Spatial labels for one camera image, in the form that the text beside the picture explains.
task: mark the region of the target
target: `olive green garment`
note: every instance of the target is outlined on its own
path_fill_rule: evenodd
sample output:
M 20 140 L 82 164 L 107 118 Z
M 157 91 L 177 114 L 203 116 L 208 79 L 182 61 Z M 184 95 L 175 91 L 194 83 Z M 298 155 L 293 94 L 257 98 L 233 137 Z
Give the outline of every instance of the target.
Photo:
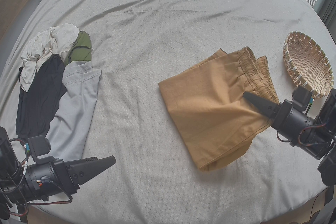
M 64 60 L 67 65 L 73 61 L 91 61 L 91 40 L 88 33 L 80 31 L 76 41 L 73 43 L 68 56 Z

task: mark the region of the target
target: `bed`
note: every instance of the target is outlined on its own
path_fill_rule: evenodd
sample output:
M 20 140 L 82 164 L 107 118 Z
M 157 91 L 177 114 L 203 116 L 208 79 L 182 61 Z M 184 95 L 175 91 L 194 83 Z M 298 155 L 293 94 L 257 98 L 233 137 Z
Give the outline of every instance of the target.
M 290 31 L 313 37 L 332 66 L 336 61 L 335 44 L 306 0 L 42 0 L 0 79 L 0 125 L 10 138 L 16 135 L 24 46 L 37 32 L 62 23 L 90 34 L 93 66 L 102 69 L 83 158 L 114 155 L 117 163 L 81 186 L 71 204 L 42 210 L 81 224 L 258 224 L 325 188 L 319 161 L 279 142 L 272 128 L 229 166 L 198 171 L 158 89 L 158 82 L 219 48 L 249 46 L 256 57 L 267 56 L 279 99 L 290 99 L 294 85 L 282 58 Z M 323 101 L 314 102 L 311 115 Z M 15 150 L 21 158 L 21 149 Z

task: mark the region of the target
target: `brown pants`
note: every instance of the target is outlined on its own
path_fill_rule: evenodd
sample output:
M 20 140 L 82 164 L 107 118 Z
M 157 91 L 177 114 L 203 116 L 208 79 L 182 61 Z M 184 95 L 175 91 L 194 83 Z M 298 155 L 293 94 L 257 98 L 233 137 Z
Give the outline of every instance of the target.
M 243 98 L 253 92 L 279 103 L 265 56 L 249 47 L 221 49 L 159 88 L 197 168 L 212 171 L 241 157 L 252 139 L 271 123 Z

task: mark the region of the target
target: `curtain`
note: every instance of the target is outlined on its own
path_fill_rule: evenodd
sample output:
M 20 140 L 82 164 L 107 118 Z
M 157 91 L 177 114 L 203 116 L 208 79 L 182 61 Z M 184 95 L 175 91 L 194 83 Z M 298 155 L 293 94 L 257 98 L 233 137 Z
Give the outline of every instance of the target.
M 317 8 L 314 9 L 325 24 L 329 28 L 331 22 L 333 21 L 336 14 L 336 0 L 324 0 L 321 4 L 321 9 L 318 11 Z

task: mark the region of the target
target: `bamboo basket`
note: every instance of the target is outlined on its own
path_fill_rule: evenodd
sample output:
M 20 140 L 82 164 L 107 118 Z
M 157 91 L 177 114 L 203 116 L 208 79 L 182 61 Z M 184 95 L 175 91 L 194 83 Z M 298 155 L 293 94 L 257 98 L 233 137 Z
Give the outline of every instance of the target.
M 334 87 L 334 74 L 321 47 L 301 32 L 290 32 L 283 46 L 283 61 L 296 86 L 302 85 L 313 98 L 329 94 Z

